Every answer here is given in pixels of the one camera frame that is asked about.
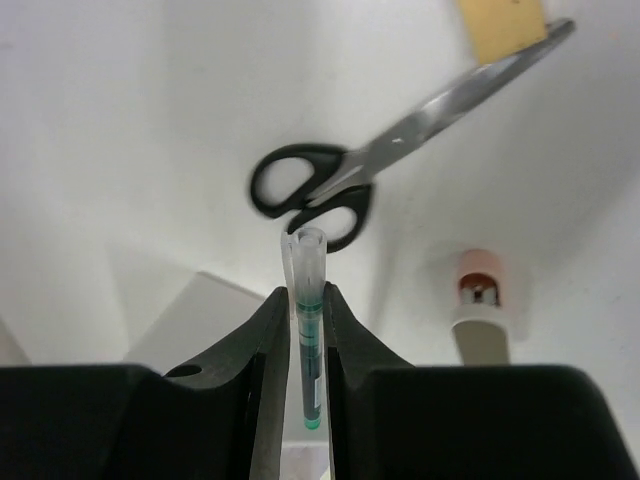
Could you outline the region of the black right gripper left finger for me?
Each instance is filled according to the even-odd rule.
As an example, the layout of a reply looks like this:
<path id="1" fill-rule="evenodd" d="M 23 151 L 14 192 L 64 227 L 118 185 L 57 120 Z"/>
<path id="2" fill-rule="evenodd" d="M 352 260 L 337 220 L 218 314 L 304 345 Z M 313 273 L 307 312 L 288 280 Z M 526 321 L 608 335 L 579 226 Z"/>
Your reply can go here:
<path id="1" fill-rule="evenodd" d="M 275 479 L 288 296 L 166 374 L 135 364 L 1 372 L 5 479 Z"/>

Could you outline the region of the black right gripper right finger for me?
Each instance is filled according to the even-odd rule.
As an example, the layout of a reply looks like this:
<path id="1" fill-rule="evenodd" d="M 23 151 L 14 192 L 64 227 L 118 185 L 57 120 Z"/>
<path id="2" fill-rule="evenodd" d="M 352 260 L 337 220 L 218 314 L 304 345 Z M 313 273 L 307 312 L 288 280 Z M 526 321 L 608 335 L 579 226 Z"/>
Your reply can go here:
<path id="1" fill-rule="evenodd" d="M 635 479 L 608 404 L 562 365 L 415 366 L 324 290 L 336 479 Z"/>

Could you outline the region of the green gel pen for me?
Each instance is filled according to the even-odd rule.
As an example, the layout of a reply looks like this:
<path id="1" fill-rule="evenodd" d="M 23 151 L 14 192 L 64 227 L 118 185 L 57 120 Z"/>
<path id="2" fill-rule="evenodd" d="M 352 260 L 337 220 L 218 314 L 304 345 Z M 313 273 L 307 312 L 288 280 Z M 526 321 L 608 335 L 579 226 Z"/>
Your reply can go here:
<path id="1" fill-rule="evenodd" d="M 289 313 L 298 331 L 304 425 L 315 430 L 322 417 L 326 235 L 315 227 L 283 233 L 281 253 Z"/>

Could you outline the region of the tan eraser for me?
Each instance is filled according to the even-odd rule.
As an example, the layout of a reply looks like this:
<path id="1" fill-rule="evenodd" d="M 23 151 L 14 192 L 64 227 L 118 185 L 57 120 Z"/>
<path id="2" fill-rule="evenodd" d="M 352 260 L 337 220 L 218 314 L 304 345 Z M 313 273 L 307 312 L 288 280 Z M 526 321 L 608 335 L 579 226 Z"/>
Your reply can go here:
<path id="1" fill-rule="evenodd" d="M 458 0 L 456 4 L 479 64 L 505 59 L 548 37 L 541 1 Z"/>

